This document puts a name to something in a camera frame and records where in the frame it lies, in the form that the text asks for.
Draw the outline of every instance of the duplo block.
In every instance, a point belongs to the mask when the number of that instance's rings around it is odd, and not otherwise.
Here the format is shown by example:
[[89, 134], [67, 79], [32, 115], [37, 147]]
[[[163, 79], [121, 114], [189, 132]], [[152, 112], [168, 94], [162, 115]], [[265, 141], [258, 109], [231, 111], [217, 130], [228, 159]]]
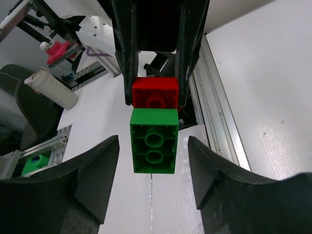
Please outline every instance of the duplo block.
[[177, 109], [133, 109], [130, 130], [135, 173], [175, 172], [178, 128]]
[[177, 78], [137, 77], [132, 85], [134, 108], [177, 109]]
[[39, 156], [30, 158], [26, 161], [25, 167], [21, 175], [23, 176], [27, 173], [39, 170], [42, 167], [45, 167], [46, 165], [48, 165], [48, 163], [49, 163], [49, 158], [44, 155], [39, 155]]

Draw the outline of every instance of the green block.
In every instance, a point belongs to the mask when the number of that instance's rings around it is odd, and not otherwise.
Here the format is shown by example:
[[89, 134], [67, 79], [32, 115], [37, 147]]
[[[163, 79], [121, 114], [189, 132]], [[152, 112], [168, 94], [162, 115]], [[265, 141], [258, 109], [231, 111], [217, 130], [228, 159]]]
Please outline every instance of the green block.
[[23, 176], [27, 173], [41, 169], [42, 167], [48, 165], [48, 163], [49, 163], [49, 158], [44, 155], [39, 155], [39, 156], [30, 158], [26, 161], [26, 164], [24, 166], [24, 169], [21, 175]]
[[178, 130], [176, 109], [134, 108], [130, 120], [134, 172], [175, 173]]

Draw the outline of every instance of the white plastic container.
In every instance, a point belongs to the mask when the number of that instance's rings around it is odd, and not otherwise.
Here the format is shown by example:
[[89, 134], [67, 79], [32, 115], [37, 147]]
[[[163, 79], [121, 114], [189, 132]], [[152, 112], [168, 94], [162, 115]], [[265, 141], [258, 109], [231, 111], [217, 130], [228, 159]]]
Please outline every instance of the white plastic container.
[[44, 68], [27, 78], [24, 83], [67, 110], [73, 108], [78, 101], [77, 94], [59, 82]]

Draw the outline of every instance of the white surface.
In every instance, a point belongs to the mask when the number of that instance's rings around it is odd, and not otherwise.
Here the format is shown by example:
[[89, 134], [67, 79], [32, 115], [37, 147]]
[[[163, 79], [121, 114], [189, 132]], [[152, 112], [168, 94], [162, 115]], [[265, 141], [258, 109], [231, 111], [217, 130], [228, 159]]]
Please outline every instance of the white surface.
[[204, 33], [210, 32], [273, 0], [210, 0]]
[[64, 111], [58, 128], [72, 124], [64, 160], [118, 135], [120, 152], [110, 201], [100, 234], [151, 232], [149, 174], [134, 174], [130, 141], [132, 107], [126, 106], [122, 76], [110, 74], [77, 90], [76, 106]]
[[202, 231], [190, 176], [187, 140], [207, 143], [203, 126], [178, 135], [174, 175], [133, 172], [130, 140], [132, 107], [125, 105], [123, 78], [110, 74], [77, 90], [78, 103], [64, 111], [58, 128], [72, 124], [64, 160], [69, 160], [111, 135], [119, 136], [120, 152], [104, 225], [99, 234], [198, 234]]
[[312, 171], [312, 1], [270, 3], [207, 35], [251, 170]]
[[106, 24], [103, 21], [103, 18], [98, 16], [87, 16], [79, 26], [81, 28], [77, 32], [77, 36], [82, 44], [95, 47], [110, 56], [115, 56], [113, 28]]
[[76, 73], [82, 71], [83, 69], [91, 66], [92, 64], [96, 63], [98, 60], [95, 57], [90, 57], [87, 55], [87, 51], [84, 50], [82, 52], [81, 59], [79, 61], [79, 65], [77, 67]]
[[189, 136], [208, 144], [204, 126], [179, 131], [175, 174], [153, 174], [153, 234], [203, 234], [196, 209], [188, 154]]
[[109, 20], [97, 0], [44, 0], [58, 15], [66, 19], [73, 16], [101, 16]]

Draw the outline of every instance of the metal rail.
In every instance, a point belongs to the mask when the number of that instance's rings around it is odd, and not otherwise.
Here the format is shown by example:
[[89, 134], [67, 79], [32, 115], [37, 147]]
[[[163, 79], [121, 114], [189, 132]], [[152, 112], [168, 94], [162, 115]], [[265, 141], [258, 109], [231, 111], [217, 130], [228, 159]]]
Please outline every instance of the metal rail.
[[55, 136], [50, 140], [47, 140], [39, 145], [36, 145], [34, 147], [31, 147], [25, 151], [23, 151], [20, 155], [19, 160], [27, 160], [31, 158], [32, 156], [40, 155], [44, 152], [47, 152], [49, 150], [53, 150], [56, 147], [61, 147], [66, 145], [68, 136], [66, 135], [59, 135]]
[[205, 36], [202, 38], [199, 55], [193, 75], [210, 147], [224, 158], [250, 171], [228, 99]]

